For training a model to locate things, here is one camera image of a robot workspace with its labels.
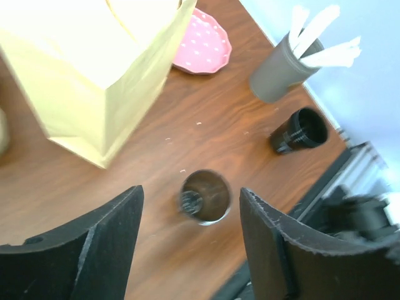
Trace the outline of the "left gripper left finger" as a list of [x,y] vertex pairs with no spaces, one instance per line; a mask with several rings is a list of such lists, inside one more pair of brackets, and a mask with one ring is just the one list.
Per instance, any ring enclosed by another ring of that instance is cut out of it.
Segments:
[[133,186],[22,245],[2,245],[1,299],[124,299],[143,203]]

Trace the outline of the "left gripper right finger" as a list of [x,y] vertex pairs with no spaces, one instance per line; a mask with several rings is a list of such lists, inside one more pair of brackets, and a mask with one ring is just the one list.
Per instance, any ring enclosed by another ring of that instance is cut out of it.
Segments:
[[[260,233],[257,222],[279,223],[287,235],[299,299],[398,299],[399,298],[399,231],[391,237],[371,242],[344,240],[323,233],[307,224],[294,225],[287,214],[272,207],[249,189],[241,189],[241,226],[247,260],[254,239]],[[272,271],[252,283],[256,299],[279,299],[266,283],[277,284]]]

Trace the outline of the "black coffee cup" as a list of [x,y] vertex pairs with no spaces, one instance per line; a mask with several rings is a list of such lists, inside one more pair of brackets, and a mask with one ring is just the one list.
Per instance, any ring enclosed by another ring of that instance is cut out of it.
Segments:
[[329,137],[325,119],[311,107],[302,107],[275,129],[269,144],[277,154],[289,154],[313,149],[324,144]]
[[200,226],[210,226],[224,219],[231,210],[232,200],[229,183],[211,169],[190,174],[177,194],[179,211]]

